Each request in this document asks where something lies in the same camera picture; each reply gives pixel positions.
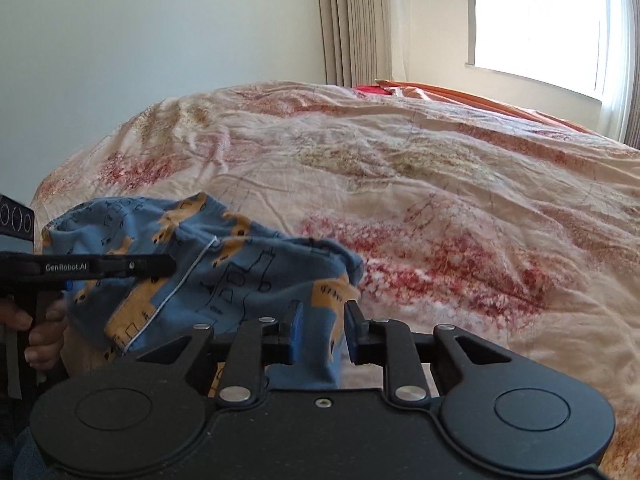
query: bed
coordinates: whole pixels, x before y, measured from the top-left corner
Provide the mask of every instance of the bed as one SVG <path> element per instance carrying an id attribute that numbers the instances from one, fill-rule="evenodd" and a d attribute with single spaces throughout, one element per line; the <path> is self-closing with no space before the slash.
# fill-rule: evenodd
<path id="1" fill-rule="evenodd" d="M 367 317 L 454 323 L 599 389 L 617 420 L 602 468 L 640 479 L 640 152 L 392 93 L 271 82 L 167 99 L 52 172 L 36 222 L 97 196 L 204 191 L 335 238 L 366 261 Z M 91 365 L 72 335 L 65 352 L 72 370 Z M 344 386 L 379 381 L 344 366 Z"/>

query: human hand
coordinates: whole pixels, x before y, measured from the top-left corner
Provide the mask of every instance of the human hand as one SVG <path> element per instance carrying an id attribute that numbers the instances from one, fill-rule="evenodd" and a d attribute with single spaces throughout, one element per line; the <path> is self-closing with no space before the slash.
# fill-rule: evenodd
<path id="1" fill-rule="evenodd" d="M 31 316 L 7 299 L 0 299 L 0 323 L 14 330 L 31 328 Z M 66 300 L 61 298 L 49 305 L 46 320 L 34 327 L 29 334 L 29 346 L 24 357 L 36 370 L 51 370 L 60 359 L 66 328 Z"/>

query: white wall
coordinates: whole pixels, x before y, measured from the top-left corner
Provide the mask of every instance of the white wall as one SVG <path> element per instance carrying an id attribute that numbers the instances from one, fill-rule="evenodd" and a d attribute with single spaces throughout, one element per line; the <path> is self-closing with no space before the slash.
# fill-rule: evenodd
<path id="1" fill-rule="evenodd" d="M 318 0 L 0 0 L 0 193 L 153 102 L 267 79 L 326 82 Z"/>
<path id="2" fill-rule="evenodd" d="M 600 113 L 600 102 L 596 99 L 518 76 L 465 66 L 469 35 L 467 0 L 410 0 L 410 13 L 407 76 L 410 81 L 535 108 L 596 129 Z"/>

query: brown curtain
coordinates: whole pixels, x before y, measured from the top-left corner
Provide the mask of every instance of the brown curtain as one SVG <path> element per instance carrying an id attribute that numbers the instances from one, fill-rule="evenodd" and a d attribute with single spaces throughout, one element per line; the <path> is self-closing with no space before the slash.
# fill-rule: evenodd
<path id="1" fill-rule="evenodd" d="M 625 144 L 640 150 L 640 0 L 631 0 L 634 6 L 636 38 L 636 68 L 631 93 L 629 120 L 626 126 Z"/>
<path id="2" fill-rule="evenodd" d="M 389 0 L 320 0 L 326 80 L 357 86 L 390 78 Z"/>

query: bright window light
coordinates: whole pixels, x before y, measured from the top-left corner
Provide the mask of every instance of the bright window light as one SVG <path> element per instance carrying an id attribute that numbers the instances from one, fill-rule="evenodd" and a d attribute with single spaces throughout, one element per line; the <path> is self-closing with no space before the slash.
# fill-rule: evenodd
<path id="1" fill-rule="evenodd" d="M 602 95 L 607 0 L 476 0 L 475 65 Z"/>

